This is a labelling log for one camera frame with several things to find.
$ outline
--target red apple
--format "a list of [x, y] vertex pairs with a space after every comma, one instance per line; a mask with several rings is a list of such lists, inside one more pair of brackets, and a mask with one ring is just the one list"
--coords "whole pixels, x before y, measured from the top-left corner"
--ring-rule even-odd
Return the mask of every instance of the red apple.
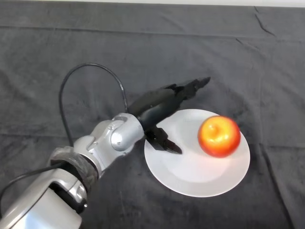
[[236, 122], [224, 116], [212, 116], [199, 128], [200, 147], [214, 157], [226, 157], [234, 152], [240, 143], [240, 131]]

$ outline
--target robotic arm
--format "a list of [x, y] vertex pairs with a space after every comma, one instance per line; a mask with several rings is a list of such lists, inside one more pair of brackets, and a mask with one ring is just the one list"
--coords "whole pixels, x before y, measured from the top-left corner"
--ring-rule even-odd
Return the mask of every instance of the robotic arm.
[[7, 210], [0, 229], [79, 229], [79, 214], [87, 207], [91, 187], [117, 158], [130, 153], [137, 141], [145, 137], [157, 150], [182, 153], [156, 125], [209, 81], [204, 78], [148, 92], [129, 107], [129, 114], [100, 122], [74, 147], [57, 148], [50, 163], [61, 166], [42, 173], [25, 190]]

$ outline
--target black cable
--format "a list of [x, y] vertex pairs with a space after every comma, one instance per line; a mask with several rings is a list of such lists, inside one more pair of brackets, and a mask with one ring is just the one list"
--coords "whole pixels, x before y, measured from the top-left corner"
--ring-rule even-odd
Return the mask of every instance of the black cable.
[[[61, 83], [61, 88], [60, 88], [60, 91], [59, 91], [59, 96], [58, 96], [58, 99], [59, 99], [59, 109], [60, 109], [60, 114], [61, 114], [61, 119], [62, 119], [62, 123], [63, 123], [63, 126], [65, 128], [65, 131], [66, 131], [66, 134], [67, 134], [67, 137], [68, 137], [68, 140], [69, 140], [69, 144], [70, 146], [73, 147], [73, 139], [72, 139], [72, 136], [71, 136], [71, 133], [70, 133], [70, 130], [69, 130], [69, 127], [68, 127], [68, 124], [67, 124], [67, 119], [65, 117], [65, 114], [64, 114], [64, 111], [63, 111], [63, 106], [62, 106], [62, 93], [63, 93], [63, 89], [65, 87], [65, 84], [68, 80], [68, 78], [71, 76], [71, 74], [73, 72], [75, 72], [76, 70], [82, 68], [82, 67], [86, 67], [86, 66], [93, 66], [93, 67], [98, 67], [98, 68], [101, 68], [105, 71], [107, 71], [110, 75], [112, 75], [115, 80], [118, 82], [120, 88], [121, 88], [121, 91], [122, 91], [122, 96], [123, 96], [123, 100], [124, 100], [124, 106], [125, 106], [125, 112], [128, 113], [128, 104], [127, 104], [127, 97], [126, 97], [126, 94], [125, 94], [125, 90], [124, 90], [124, 87], [120, 81], [120, 79], [118, 78], [118, 76], [113, 72], [111, 71], [110, 69], [100, 65], [100, 64], [97, 64], [97, 63], [82, 63], [74, 68], [72, 68], [68, 73], [67, 75], [65, 76], [65, 78], [63, 79], [62, 83]], [[17, 181], [19, 180], [22, 180], [24, 178], [27, 178], [27, 177], [30, 177], [30, 176], [33, 176], [33, 175], [37, 175], [39, 173], [43, 173], [43, 172], [46, 172], [46, 171], [49, 171], [49, 170], [52, 170], [52, 169], [56, 169], [56, 168], [60, 168], [62, 165], [64, 164], [64, 162], [61, 162], [61, 163], [58, 163], [58, 164], [55, 164], [55, 165], [52, 165], [50, 167], [46, 167], [46, 168], [41, 168], [41, 169], [37, 169], [37, 170], [34, 170], [34, 171], [31, 171], [31, 172], [28, 172], [28, 173], [25, 173], [25, 174], [22, 174], [18, 177], [16, 177], [15, 179], [11, 180], [1, 191], [0, 191], [0, 219], [2, 218], [2, 213], [1, 213], [1, 200], [3, 198], [3, 195], [5, 193], [5, 191], [11, 187], [13, 184], [15, 184]]]
[[30, 176], [33, 176], [33, 175], [37, 175], [39, 173], [43, 173], [43, 172], [46, 172], [46, 171], [49, 171], [49, 170], [52, 170], [52, 169], [60, 168], [63, 164], [64, 164], [64, 162], [61, 162], [61, 163], [57, 163], [55, 165], [52, 165], [52, 166], [49, 166], [49, 167], [46, 167], [46, 168], [37, 169], [37, 170], [31, 171], [31, 172], [28, 172], [28, 173], [24, 173], [24, 174], [16, 177], [15, 179], [11, 180], [0, 192], [0, 219], [2, 218], [1, 200], [2, 200], [2, 197], [3, 197], [4, 193], [5, 193], [5, 191], [10, 186], [12, 186], [13, 184], [15, 184], [17, 181], [19, 181], [21, 179], [24, 179], [24, 178], [27, 178], [27, 177], [30, 177]]
[[63, 79], [63, 81], [61, 83], [61, 88], [60, 88], [59, 96], [58, 96], [59, 110], [60, 110], [60, 114], [61, 114], [62, 123], [63, 123], [63, 126], [65, 128], [65, 131], [66, 131], [66, 134], [67, 134], [67, 137], [68, 137], [68, 140], [69, 140], [69, 144], [70, 144], [71, 147], [73, 147], [73, 139], [72, 139], [72, 136], [71, 136], [68, 124], [67, 124], [67, 119], [66, 119], [64, 111], [63, 111], [62, 93], [63, 93], [63, 89], [65, 87], [65, 84], [66, 84], [67, 80], [69, 79], [69, 77], [72, 75], [72, 73], [75, 72], [76, 70], [78, 70], [82, 67], [86, 67], [86, 66], [93, 66], [93, 67], [101, 68], [101, 69], [107, 71], [110, 75], [112, 75], [115, 78], [115, 80], [118, 82], [118, 84], [121, 88], [121, 91], [122, 91], [122, 96], [123, 96], [124, 106], [125, 106], [125, 112], [128, 113], [128, 104], [127, 104], [127, 98], [126, 98], [124, 87], [123, 87], [120, 79], [118, 78], [118, 76], [113, 71], [111, 71], [110, 69], [106, 68], [105, 66], [97, 64], [97, 63], [82, 63], [80, 65], [77, 65], [76, 67], [72, 68], [66, 74], [65, 78]]

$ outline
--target table surface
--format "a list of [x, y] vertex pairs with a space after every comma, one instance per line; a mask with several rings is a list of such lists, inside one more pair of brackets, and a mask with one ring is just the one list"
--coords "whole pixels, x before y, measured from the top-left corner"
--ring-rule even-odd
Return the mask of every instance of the table surface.
[[[118, 74], [129, 103], [148, 90], [210, 76], [181, 109], [226, 115], [251, 163], [233, 190], [191, 198], [160, 184], [143, 141], [92, 190], [82, 213], [97, 229], [304, 228], [305, 11], [293, 8], [64, 2], [0, 3], [0, 188], [68, 144], [57, 96], [82, 62]], [[64, 93], [73, 137], [123, 111], [115, 81], [76, 72]], [[4, 209], [34, 178], [20, 181]]]

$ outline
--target white plate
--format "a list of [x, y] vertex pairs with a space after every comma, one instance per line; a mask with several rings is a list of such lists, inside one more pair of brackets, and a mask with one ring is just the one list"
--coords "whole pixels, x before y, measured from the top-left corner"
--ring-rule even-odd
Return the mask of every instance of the white plate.
[[246, 175], [250, 150], [243, 134], [236, 151], [225, 158], [209, 156], [200, 148], [198, 129], [214, 115], [204, 110], [181, 110], [157, 125], [181, 148], [182, 155], [155, 150], [145, 141], [148, 168], [169, 189], [191, 197], [213, 197], [231, 190]]

